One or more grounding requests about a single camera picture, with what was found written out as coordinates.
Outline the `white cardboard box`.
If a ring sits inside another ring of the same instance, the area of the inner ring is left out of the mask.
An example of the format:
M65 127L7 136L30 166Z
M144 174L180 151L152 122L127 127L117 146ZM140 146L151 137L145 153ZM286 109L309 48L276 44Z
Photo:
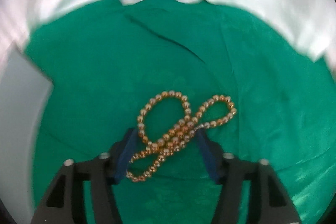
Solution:
M17 47L1 67L1 201L16 223L34 213L32 168L37 131L53 85Z

